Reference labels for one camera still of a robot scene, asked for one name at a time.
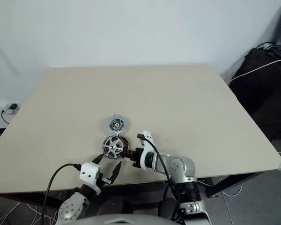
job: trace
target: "beige tabletop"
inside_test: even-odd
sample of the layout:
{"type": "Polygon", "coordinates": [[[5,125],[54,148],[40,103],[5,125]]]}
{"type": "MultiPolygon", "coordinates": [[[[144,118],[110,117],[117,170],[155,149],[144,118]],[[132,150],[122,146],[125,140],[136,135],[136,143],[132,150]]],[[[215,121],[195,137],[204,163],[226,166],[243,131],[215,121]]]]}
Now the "beige tabletop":
{"type": "MultiPolygon", "coordinates": [[[[51,69],[0,137],[0,193],[42,191],[65,163],[91,161],[110,134],[107,118],[128,118],[130,149],[152,133],[160,152],[190,157],[197,177],[281,168],[281,157],[209,66],[51,69]]],[[[118,160],[104,158],[105,176],[118,160]]],[[[165,180],[123,160],[115,184],[165,180]]],[[[79,187],[64,168],[52,190],[79,187]]]]}

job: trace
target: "white wall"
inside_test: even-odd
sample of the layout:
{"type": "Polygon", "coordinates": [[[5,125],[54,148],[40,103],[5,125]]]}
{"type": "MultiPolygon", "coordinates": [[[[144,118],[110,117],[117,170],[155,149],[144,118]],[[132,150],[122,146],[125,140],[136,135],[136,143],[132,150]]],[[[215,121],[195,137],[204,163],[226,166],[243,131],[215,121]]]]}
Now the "white wall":
{"type": "Polygon", "coordinates": [[[222,72],[273,40],[280,14],[281,0],[0,0],[0,105],[23,103],[50,67],[207,63],[222,72]]]}

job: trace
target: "table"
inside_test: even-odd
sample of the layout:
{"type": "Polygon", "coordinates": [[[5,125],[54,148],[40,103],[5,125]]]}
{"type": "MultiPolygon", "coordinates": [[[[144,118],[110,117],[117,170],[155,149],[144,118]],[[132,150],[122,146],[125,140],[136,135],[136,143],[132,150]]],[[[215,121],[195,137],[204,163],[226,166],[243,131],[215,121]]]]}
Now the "table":
{"type": "MultiPolygon", "coordinates": [[[[0,193],[44,191],[65,163],[85,163],[102,153],[106,120],[128,118],[130,149],[147,130],[160,152],[190,157],[198,178],[233,175],[207,190],[211,196],[255,173],[281,168],[281,157],[206,65],[50,69],[0,137],[0,193]]],[[[104,158],[110,176],[118,160],[104,158]]],[[[115,185],[165,180],[123,160],[115,185]]],[[[79,187],[64,168],[51,190],[79,187]]]]}

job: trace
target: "gray floor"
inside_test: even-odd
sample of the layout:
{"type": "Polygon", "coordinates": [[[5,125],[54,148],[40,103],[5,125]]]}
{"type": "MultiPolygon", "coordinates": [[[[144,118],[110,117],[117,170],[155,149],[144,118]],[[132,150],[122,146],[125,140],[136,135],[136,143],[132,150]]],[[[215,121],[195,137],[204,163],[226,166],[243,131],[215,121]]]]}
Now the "gray floor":
{"type": "MultiPolygon", "coordinates": [[[[273,145],[278,151],[281,151],[281,140],[275,141],[273,145]]],[[[232,194],[237,192],[238,189],[239,187],[235,187],[226,192],[232,194]]],[[[133,203],[139,203],[145,199],[158,201],[162,198],[162,195],[163,191],[161,190],[142,195],[126,195],[124,198],[133,199],[133,203]]],[[[234,225],[281,225],[281,172],[279,171],[267,172],[249,180],[244,183],[243,189],[238,196],[226,196],[225,198],[231,211],[234,225]]],[[[205,198],[205,200],[213,225],[231,224],[222,195],[217,198],[205,198]]],[[[14,201],[0,198],[0,217],[13,203],[14,201]]],[[[135,213],[156,215],[157,210],[139,210],[135,213]]],[[[49,211],[49,215],[52,216],[53,214],[53,211],[49,211]]],[[[3,225],[8,225],[9,223],[11,225],[30,225],[34,216],[35,212],[29,209],[26,204],[21,204],[10,213],[8,221],[5,221],[3,225]]]]}

